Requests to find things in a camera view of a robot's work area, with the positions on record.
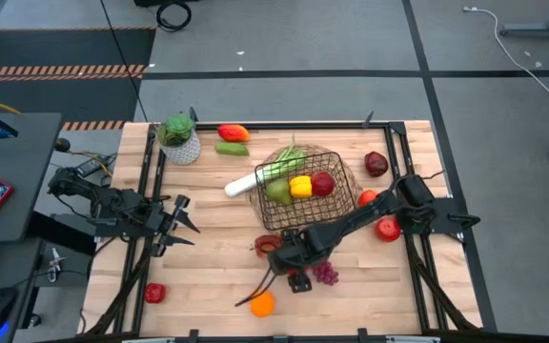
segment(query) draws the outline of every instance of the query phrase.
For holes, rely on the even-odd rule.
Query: purple grapes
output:
[[[313,275],[316,276],[316,282],[333,286],[338,282],[338,272],[334,272],[330,261],[321,261],[313,266]]]

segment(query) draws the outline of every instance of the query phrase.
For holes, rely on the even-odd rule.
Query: yellow bell pepper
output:
[[[309,197],[313,195],[311,176],[296,176],[290,180],[290,194],[296,198]]]

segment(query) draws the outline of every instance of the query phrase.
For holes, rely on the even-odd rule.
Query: orange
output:
[[[262,295],[249,302],[252,313],[256,317],[265,317],[275,310],[275,298],[270,292],[264,292]]]

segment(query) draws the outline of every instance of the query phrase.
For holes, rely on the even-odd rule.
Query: green cucumber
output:
[[[215,151],[232,156],[249,156],[247,148],[239,143],[218,143],[215,146]]]

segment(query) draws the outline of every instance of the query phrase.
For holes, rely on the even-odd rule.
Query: black wire basket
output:
[[[280,175],[273,173],[268,179],[265,177],[264,168],[276,162],[255,167],[256,202],[259,203],[259,216],[266,230],[303,229],[312,223],[336,220],[356,208],[356,194],[352,192],[356,187],[349,185],[349,178],[353,183],[355,178],[347,175],[350,171],[339,154],[330,151],[300,159],[304,159],[304,163],[298,163],[299,167],[296,169]],[[289,182],[296,176],[311,176],[317,172],[327,172],[335,181],[334,191],[327,196],[293,198],[292,205],[282,205],[266,197],[266,187],[279,178],[285,178]]]

